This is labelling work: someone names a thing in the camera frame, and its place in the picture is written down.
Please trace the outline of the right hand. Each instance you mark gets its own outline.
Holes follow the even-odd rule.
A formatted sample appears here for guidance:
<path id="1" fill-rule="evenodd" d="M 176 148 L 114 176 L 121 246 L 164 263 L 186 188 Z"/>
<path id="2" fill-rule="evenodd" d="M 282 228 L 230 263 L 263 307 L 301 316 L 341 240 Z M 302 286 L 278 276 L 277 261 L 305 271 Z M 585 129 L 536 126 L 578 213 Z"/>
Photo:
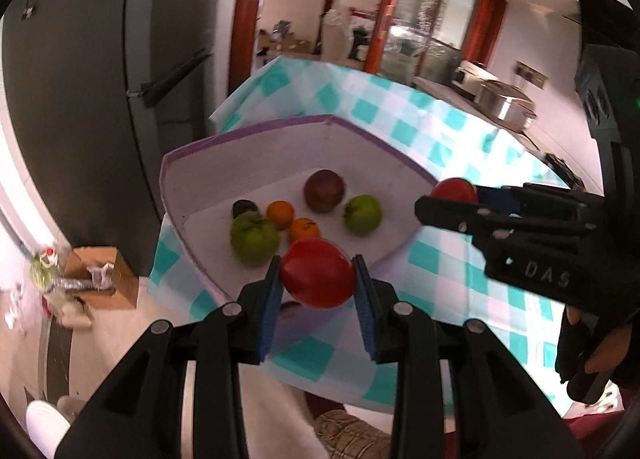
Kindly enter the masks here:
<path id="1" fill-rule="evenodd" d="M 594 349 L 590 347 L 586 315 L 580 309 L 569 306 L 565 309 L 565 319 L 568 330 L 563 339 L 563 352 L 559 353 L 558 358 L 563 358 L 566 374 L 570 378 L 577 372 L 610 371 L 613 381 L 618 384 L 639 382 L 638 317 L 625 326 L 613 329 Z"/>

